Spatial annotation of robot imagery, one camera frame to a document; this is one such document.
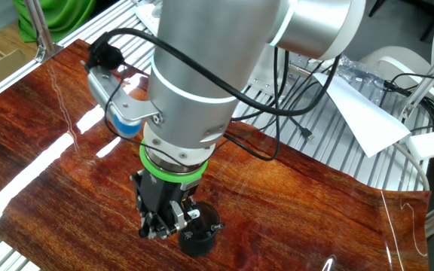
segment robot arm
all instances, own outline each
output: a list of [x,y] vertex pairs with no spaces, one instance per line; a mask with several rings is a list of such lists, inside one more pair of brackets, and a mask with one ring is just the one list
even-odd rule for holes
[[[356,33],[364,6],[364,0],[166,0],[158,38],[243,90],[267,42],[333,58]],[[118,81],[98,61],[91,62],[90,89],[104,106]],[[191,195],[239,101],[159,47],[151,67],[148,101],[131,101],[119,90],[107,115],[127,138],[146,119],[140,150],[145,169],[131,177],[142,216],[140,236],[215,234],[222,227],[219,220],[199,221],[205,215],[196,215]],[[191,231],[185,230],[189,224]]]

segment metal frame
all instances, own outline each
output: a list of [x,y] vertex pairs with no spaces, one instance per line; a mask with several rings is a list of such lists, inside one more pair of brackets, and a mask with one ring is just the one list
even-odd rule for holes
[[35,60],[43,63],[60,52],[63,47],[53,43],[39,0],[24,0],[24,3],[38,42],[38,52]]
[[[428,72],[428,75],[434,76],[434,64]],[[411,112],[420,104],[423,97],[431,90],[434,84],[434,79],[424,78],[417,89],[408,97],[408,100],[405,103],[405,108],[401,113],[401,117],[404,119],[408,119]]]

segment white cable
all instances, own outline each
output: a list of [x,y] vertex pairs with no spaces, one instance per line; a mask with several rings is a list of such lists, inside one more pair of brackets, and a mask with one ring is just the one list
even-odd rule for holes
[[416,170],[418,171],[418,174],[421,177],[421,181],[423,182],[423,189],[425,191],[429,191],[429,182],[428,182],[428,178],[426,177],[426,173],[423,171],[423,169],[421,168],[420,164],[415,160],[415,158],[406,150],[404,149],[400,144],[395,143],[393,144],[393,146],[396,148],[396,150],[398,150],[399,152],[401,152],[410,162],[411,164],[413,164],[413,166],[416,168]]

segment glossy surface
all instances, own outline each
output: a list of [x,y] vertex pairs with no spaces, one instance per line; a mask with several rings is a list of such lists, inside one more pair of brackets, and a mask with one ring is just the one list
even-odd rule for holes
[[[102,122],[79,63],[86,46],[77,41],[0,95],[0,200],[14,196],[0,238],[37,266],[428,269],[429,193],[381,192],[287,146],[273,162],[231,143],[212,156],[195,199],[213,205],[226,228],[206,257],[185,256],[177,236],[140,239],[129,179],[142,169],[139,147],[114,139]],[[144,98],[146,76],[129,76],[125,90]],[[228,132],[251,128],[232,123]],[[274,151],[261,133],[249,144]]]

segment screw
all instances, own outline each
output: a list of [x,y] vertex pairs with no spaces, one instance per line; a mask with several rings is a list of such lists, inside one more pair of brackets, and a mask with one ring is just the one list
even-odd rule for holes
[[188,200],[190,200],[190,203],[194,206],[195,205],[195,201],[194,198],[192,196],[188,196]]
[[187,233],[184,233],[184,235],[185,235],[185,240],[189,240],[190,238],[192,238],[192,236],[194,234],[192,232],[187,232]]
[[225,228],[225,225],[223,223],[219,223],[219,224],[215,224],[215,225],[210,226],[211,230],[220,230],[223,228]]
[[159,124],[160,123],[160,118],[157,115],[153,116],[153,120],[155,124]]

